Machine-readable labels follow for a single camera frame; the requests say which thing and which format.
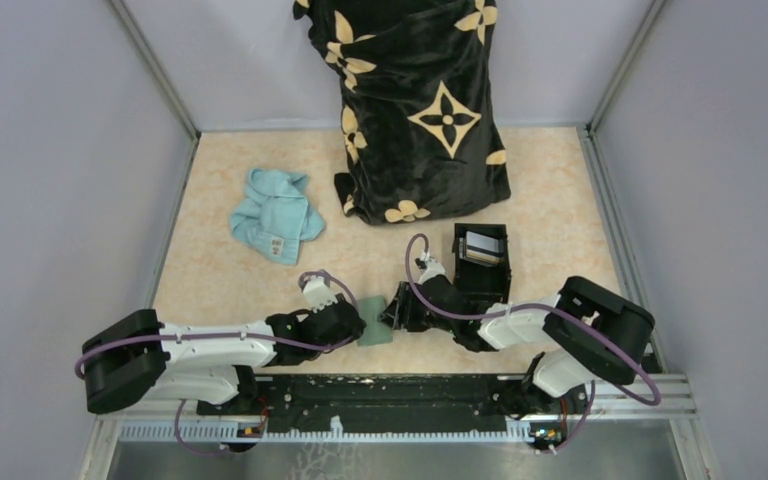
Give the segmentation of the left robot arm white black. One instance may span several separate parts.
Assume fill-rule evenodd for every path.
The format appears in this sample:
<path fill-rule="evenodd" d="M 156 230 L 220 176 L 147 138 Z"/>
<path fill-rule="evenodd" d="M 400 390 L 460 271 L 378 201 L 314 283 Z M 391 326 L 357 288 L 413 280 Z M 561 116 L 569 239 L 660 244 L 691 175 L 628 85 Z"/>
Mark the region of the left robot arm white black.
<path fill-rule="evenodd" d="M 343 296 L 225 327 L 164 323 L 155 310 L 142 309 L 85 341 L 75 373 L 93 414 L 144 400 L 197 400 L 245 414 L 260 399 L 254 370 L 313 361 L 359 339 L 365 328 Z"/>

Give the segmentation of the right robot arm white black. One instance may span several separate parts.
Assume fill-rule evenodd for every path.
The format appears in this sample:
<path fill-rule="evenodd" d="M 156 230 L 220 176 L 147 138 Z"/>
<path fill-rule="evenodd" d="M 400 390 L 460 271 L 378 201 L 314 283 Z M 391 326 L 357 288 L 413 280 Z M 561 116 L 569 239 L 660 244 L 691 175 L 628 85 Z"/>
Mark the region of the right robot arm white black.
<path fill-rule="evenodd" d="M 655 327 L 643 307 L 581 276 L 553 294 L 511 304 L 500 295 L 460 290 L 445 276 L 403 282 L 379 317 L 394 330 L 439 329 L 472 352 L 554 343 L 529 366 L 523 398 L 548 412 L 572 388 L 596 379 L 626 392 L 649 382 L 642 362 Z"/>

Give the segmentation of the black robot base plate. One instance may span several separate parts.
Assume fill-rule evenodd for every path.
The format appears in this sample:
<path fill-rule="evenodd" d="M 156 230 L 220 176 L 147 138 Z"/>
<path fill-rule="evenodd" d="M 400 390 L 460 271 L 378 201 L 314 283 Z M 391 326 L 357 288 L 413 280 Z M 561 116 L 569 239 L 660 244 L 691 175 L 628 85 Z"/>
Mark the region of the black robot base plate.
<path fill-rule="evenodd" d="M 219 406 L 196 405 L 202 416 L 267 418 L 266 430 L 324 431 L 337 417 L 350 433 L 500 432 L 508 420 L 584 411 L 584 387 L 553 398 L 528 387 L 520 374 L 258 376 Z"/>

